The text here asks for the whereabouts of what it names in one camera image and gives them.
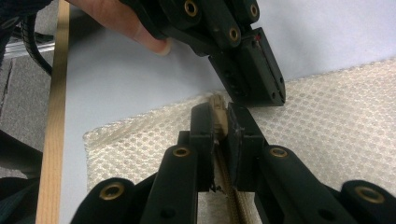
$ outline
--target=wooden table edge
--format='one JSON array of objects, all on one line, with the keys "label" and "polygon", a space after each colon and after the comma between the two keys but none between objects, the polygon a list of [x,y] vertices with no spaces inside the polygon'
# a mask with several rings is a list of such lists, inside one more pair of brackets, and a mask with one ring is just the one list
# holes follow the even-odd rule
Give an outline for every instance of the wooden table edge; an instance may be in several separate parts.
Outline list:
[{"label": "wooden table edge", "polygon": [[59,1],[58,27],[49,91],[47,129],[36,223],[59,223],[64,152],[64,111],[69,38],[69,4]]}]

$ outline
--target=gray floor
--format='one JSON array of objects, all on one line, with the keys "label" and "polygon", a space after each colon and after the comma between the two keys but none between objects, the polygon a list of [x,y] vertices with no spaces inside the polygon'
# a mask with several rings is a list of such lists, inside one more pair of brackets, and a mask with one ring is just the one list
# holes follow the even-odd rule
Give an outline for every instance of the gray floor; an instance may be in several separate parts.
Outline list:
[{"label": "gray floor", "polygon": [[[35,30],[55,35],[58,0],[37,15]],[[43,53],[52,64],[53,51]],[[42,151],[47,122],[50,77],[29,56],[3,61],[0,70],[0,129]],[[20,176],[19,171],[0,167],[0,177]]]}]

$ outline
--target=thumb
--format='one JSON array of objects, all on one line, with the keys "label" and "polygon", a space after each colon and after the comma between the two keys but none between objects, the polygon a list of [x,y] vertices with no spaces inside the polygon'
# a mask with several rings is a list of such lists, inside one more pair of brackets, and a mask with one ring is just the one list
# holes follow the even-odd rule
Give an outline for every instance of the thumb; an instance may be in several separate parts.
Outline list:
[{"label": "thumb", "polygon": [[81,8],[106,28],[130,37],[159,55],[166,55],[170,51],[170,41],[155,39],[142,25],[134,11],[119,0],[68,0],[68,2]]}]

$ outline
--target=brass screw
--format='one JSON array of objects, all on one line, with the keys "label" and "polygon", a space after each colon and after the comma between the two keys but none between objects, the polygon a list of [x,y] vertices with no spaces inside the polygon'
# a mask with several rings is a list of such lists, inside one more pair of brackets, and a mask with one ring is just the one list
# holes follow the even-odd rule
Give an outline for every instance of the brass screw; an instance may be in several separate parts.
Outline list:
[{"label": "brass screw", "polygon": [[257,17],[257,14],[259,13],[259,10],[257,9],[256,5],[252,4],[250,6],[250,12],[251,12],[251,15],[253,17]]},{"label": "brass screw", "polygon": [[173,150],[173,154],[176,157],[186,157],[186,156],[190,155],[190,153],[191,152],[185,147],[178,147]]},{"label": "brass screw", "polygon": [[238,31],[235,28],[230,29],[230,38],[232,41],[237,41],[239,36],[238,36]]},{"label": "brass screw", "polygon": [[187,0],[184,3],[184,10],[191,17],[195,17],[198,14],[198,6],[192,0]]},{"label": "brass screw", "polygon": [[121,196],[124,192],[124,186],[120,182],[113,182],[105,186],[101,191],[99,197],[103,200],[110,201]]},{"label": "brass screw", "polygon": [[370,203],[383,203],[385,201],[384,196],[374,189],[370,189],[364,186],[357,186],[355,188],[356,193]]},{"label": "brass screw", "polygon": [[279,158],[284,158],[287,157],[289,154],[288,152],[280,147],[273,147],[270,149],[270,153],[271,155],[275,156],[275,157],[279,157]]}]

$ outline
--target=human hand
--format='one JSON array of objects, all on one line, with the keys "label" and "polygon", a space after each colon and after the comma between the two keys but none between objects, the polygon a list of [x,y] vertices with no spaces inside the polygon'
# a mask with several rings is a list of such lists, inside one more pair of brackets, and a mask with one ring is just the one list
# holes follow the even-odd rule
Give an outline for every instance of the human hand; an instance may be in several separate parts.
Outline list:
[{"label": "human hand", "polygon": [[166,55],[170,50],[169,40],[155,39],[142,25],[136,14],[119,0],[66,0],[81,8],[108,29],[128,36],[151,51]]}]

